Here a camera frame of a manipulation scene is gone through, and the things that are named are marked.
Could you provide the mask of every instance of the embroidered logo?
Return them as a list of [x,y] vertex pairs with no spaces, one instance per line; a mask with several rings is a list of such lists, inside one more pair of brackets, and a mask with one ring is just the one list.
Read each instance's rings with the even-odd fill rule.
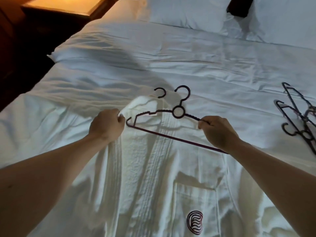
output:
[[186,223],[188,225],[189,230],[195,234],[200,235],[202,233],[202,219],[203,214],[200,211],[191,211],[186,218]]

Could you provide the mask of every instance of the robe pocket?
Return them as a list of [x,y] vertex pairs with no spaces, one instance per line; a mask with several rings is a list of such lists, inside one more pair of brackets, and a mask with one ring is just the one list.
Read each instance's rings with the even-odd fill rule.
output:
[[171,233],[172,237],[219,236],[216,191],[176,183]]

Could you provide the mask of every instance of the hanger side hook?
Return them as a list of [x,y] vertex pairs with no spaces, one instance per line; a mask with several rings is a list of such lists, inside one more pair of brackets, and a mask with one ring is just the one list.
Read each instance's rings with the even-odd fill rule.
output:
[[190,88],[187,87],[187,86],[185,86],[185,85],[178,86],[174,91],[177,92],[177,90],[179,90],[180,88],[186,88],[186,89],[188,90],[188,95],[186,96],[186,98],[180,100],[179,106],[181,106],[181,105],[182,105],[182,102],[185,101],[185,100],[187,100],[187,99],[190,97],[190,95],[191,95]]
[[164,94],[162,96],[158,96],[157,98],[163,98],[167,95],[166,90],[162,87],[157,87],[156,89],[154,89],[154,91],[156,91],[156,90],[163,90],[163,92],[164,92]]

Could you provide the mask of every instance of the white bed sheet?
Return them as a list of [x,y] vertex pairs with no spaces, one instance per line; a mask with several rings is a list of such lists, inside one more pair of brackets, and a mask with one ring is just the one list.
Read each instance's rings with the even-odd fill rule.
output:
[[[137,96],[155,94],[156,87],[166,88],[165,99],[176,105],[186,93],[173,90],[185,84],[192,93],[184,102],[187,113],[225,117],[243,140],[316,175],[316,157],[301,138],[282,131],[286,119],[274,105],[275,99],[290,103],[283,81],[316,104],[316,51],[134,21],[131,9],[121,10],[129,20],[109,11],[58,47],[47,75],[0,113],[2,166],[83,137],[98,111],[122,109]],[[91,175],[92,166],[93,160],[76,184]],[[231,166],[233,186],[241,177],[238,163]],[[258,209],[264,215],[268,207],[265,200]],[[266,236],[279,236],[275,228],[295,236],[273,219],[263,228]]]

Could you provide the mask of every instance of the nightstand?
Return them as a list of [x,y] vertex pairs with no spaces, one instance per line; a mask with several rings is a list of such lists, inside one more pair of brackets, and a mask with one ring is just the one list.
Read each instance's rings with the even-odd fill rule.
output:
[[114,0],[31,0],[22,5],[22,10],[37,29],[43,51],[50,54],[85,24],[101,18],[114,3]]

